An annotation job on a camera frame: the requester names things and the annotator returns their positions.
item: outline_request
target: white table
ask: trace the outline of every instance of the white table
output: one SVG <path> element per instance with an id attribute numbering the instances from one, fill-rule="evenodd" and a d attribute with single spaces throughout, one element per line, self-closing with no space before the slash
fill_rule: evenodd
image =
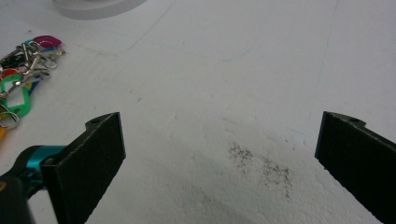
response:
<path id="1" fill-rule="evenodd" d="M 67 51 L 2 142 L 1 174 L 121 113 L 127 158 L 88 223 L 379 223 L 314 152 L 324 110 L 396 141 L 396 1 L 148 0 L 75 21 L 4 0 L 0 20 L 2 55 L 38 35 Z M 46 191 L 29 203 L 55 222 Z"/>

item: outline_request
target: ribbed rubber pad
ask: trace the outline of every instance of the ribbed rubber pad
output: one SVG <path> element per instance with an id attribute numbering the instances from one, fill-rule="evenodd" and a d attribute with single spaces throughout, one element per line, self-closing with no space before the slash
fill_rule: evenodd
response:
<path id="1" fill-rule="evenodd" d="M 396 223 L 396 144 L 349 116 L 324 112 L 315 157 L 384 223 Z"/>
<path id="2" fill-rule="evenodd" d="M 40 164 L 60 224 L 85 223 L 125 159 L 119 113 L 92 119 L 86 127 Z"/>

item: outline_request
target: white object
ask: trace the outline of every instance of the white object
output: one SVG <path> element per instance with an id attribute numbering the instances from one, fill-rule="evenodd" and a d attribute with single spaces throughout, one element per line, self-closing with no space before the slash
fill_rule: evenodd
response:
<path id="1" fill-rule="evenodd" d="M 146 0 L 53 0 L 58 10 L 68 18 L 97 20 L 129 11 Z"/>

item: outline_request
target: dark stain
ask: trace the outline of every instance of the dark stain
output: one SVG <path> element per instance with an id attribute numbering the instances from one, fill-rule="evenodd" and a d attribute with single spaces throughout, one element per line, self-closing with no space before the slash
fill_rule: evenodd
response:
<path id="1" fill-rule="evenodd" d="M 243 177 L 247 177 L 250 172 L 251 160 L 253 154 L 245 147 L 241 147 L 236 143 L 233 143 L 229 149 L 230 159 L 239 168 Z"/>
<path id="2" fill-rule="evenodd" d="M 265 157 L 262 157 L 262 161 L 264 163 L 262 166 L 264 186 L 267 188 L 279 187 L 282 189 L 285 197 L 290 198 L 290 169 Z"/>
<path id="3" fill-rule="evenodd" d="M 280 165 L 267 157 L 262 157 L 262 163 L 254 161 L 251 151 L 235 142 L 231 144 L 229 152 L 233 165 L 236 166 L 242 177 L 248 178 L 251 172 L 259 173 L 261 176 L 259 185 L 264 185 L 267 189 L 280 190 L 285 198 L 290 198 L 292 185 L 288 167 Z"/>

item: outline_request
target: green key tag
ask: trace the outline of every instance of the green key tag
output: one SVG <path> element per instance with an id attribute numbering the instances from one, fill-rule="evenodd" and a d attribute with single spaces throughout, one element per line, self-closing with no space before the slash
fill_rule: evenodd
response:
<path id="1" fill-rule="evenodd" d="M 5 77 L 0 84 L 1 91 L 8 91 L 12 88 L 13 82 L 21 80 L 21 75 L 11 75 Z M 8 98 L 2 101 L 2 104 L 9 111 L 17 114 L 19 117 L 25 116 L 30 110 L 29 91 L 24 87 L 19 87 L 9 94 Z"/>

